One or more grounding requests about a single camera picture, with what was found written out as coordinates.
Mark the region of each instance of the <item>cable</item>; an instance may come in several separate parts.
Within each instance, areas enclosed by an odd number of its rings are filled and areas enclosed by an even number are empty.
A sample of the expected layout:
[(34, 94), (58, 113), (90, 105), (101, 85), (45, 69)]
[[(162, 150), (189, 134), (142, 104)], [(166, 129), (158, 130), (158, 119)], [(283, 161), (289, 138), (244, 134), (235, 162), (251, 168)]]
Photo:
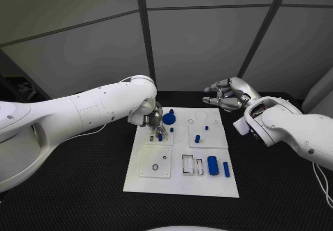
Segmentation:
[(315, 170), (315, 174), (316, 174), (316, 177), (318, 177), (318, 181), (319, 181), (319, 184), (320, 184), (322, 190), (323, 190), (323, 192), (325, 192), (325, 194), (326, 194), (326, 201), (328, 201), (328, 204), (329, 204), (331, 208), (333, 208), (333, 205), (332, 205), (332, 203), (333, 203), (333, 199), (332, 199), (332, 197), (329, 196), (329, 181), (328, 181), (328, 178), (326, 178), (326, 175), (325, 175), (325, 172), (323, 172), (323, 170), (322, 170), (320, 166), (319, 166), (318, 164), (316, 164), (316, 166), (318, 166), (318, 168), (319, 168), (319, 170), (320, 170), (320, 172), (322, 172), (322, 174), (323, 174), (323, 177), (325, 177), (326, 190), (325, 190), (325, 187), (323, 187), (322, 181), (320, 181), (319, 176), (318, 176), (318, 171), (316, 171), (315, 162), (313, 162), (313, 170)]
[(77, 136), (68, 138), (65, 141), (68, 141), (68, 140), (71, 140), (73, 138), (77, 138), (77, 137), (80, 137), (80, 136), (88, 136), (88, 135), (91, 135), (91, 134), (96, 134), (96, 133), (98, 133), (98, 132), (103, 130), (103, 128), (101, 128), (98, 131), (93, 132), (93, 133), (87, 133), (87, 134), (83, 134), (83, 135), (77, 135)]
[(130, 79), (132, 77), (124, 78), (122, 81), (119, 81), (119, 83), (123, 82), (123, 81), (126, 81), (126, 80)]

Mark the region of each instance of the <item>robotic hand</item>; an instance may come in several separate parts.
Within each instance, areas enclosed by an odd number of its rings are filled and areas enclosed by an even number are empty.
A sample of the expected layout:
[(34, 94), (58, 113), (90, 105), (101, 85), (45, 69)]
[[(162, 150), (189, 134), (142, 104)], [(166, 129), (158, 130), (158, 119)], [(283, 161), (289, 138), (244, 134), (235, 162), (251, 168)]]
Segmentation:
[(303, 115), (292, 103), (276, 97), (261, 97), (238, 77), (211, 85), (204, 102), (231, 112), (246, 107), (244, 117), (234, 123), (241, 135), (254, 134), (267, 147), (284, 141), (297, 154), (333, 170), (333, 119), (325, 115)]
[(0, 192), (29, 178), (67, 139), (126, 116), (166, 136), (156, 93), (152, 78), (133, 76), (41, 103), (0, 102)]

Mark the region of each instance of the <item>wall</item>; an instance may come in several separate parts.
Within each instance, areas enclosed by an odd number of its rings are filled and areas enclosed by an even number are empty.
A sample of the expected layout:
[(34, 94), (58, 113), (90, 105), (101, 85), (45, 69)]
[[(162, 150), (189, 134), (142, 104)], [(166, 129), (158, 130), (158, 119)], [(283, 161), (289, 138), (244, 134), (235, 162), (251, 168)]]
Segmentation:
[(0, 49), (51, 98), (143, 74), (159, 90), (201, 91), (238, 76), (258, 91), (305, 99), (333, 66), (329, 0), (5, 5)]

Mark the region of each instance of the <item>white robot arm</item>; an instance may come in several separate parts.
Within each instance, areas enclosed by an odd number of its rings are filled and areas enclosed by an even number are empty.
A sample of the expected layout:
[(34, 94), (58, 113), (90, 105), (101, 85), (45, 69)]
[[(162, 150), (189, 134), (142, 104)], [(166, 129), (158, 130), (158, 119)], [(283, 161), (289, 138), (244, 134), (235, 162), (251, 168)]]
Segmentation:
[(218, 97), (204, 97), (204, 102), (230, 112), (247, 108), (244, 117), (234, 123), (241, 135), (251, 132), (267, 147), (287, 142), (303, 158), (333, 170), (332, 118), (305, 115), (284, 99), (261, 97), (238, 77), (217, 82), (205, 89), (209, 91), (217, 91)]
[(35, 173), (68, 138), (129, 116), (129, 122), (166, 133), (156, 86), (133, 76), (70, 97), (41, 103), (0, 102), (0, 192)]

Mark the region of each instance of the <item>black textured surface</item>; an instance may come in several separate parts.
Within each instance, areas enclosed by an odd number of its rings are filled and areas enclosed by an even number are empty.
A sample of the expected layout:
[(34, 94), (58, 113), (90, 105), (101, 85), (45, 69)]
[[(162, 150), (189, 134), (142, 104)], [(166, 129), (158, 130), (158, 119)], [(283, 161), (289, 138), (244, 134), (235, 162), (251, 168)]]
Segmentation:
[[(284, 93), (261, 94), (292, 97)], [(166, 107), (211, 107), (198, 92), (160, 92)], [(127, 118), (60, 145), (0, 204), (0, 230), (142, 231), (196, 225), (233, 231), (332, 230), (333, 211), (312, 163), (286, 143), (267, 148), (221, 110), (241, 198), (123, 192), (136, 126)], [(332, 172), (325, 169), (329, 180)]]

